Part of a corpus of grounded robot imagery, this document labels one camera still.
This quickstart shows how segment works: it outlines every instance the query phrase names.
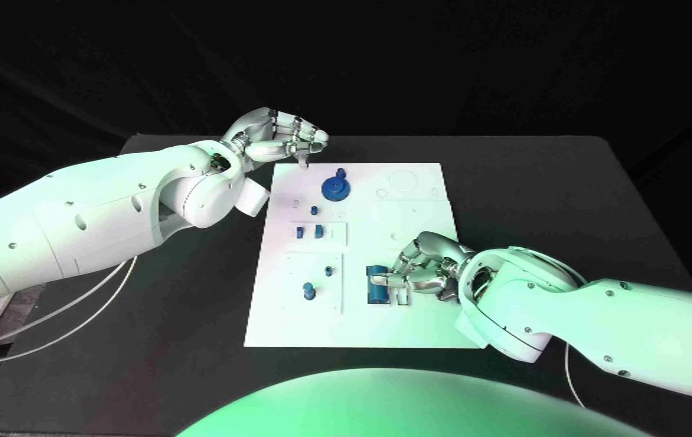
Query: small blue part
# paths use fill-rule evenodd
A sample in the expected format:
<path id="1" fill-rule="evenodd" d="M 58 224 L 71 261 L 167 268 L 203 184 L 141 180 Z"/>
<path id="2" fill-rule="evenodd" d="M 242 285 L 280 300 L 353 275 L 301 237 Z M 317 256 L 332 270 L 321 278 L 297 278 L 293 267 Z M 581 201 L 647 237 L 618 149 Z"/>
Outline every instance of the small blue part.
<path id="1" fill-rule="evenodd" d="M 314 292 L 313 284 L 310 282 L 306 282 L 303 284 L 303 295 L 306 296 L 306 300 L 314 299 L 316 292 Z"/>
<path id="2" fill-rule="evenodd" d="M 340 202 L 350 194 L 350 185 L 346 181 L 346 171 L 339 168 L 336 176 L 321 184 L 321 195 L 332 202 Z"/>
<path id="3" fill-rule="evenodd" d="M 385 285 L 378 285 L 371 282 L 371 277 L 375 274 L 389 272 L 389 269 L 383 265 L 369 265 L 365 268 L 368 274 L 368 303 L 369 304 L 388 304 L 389 303 L 389 290 Z"/>

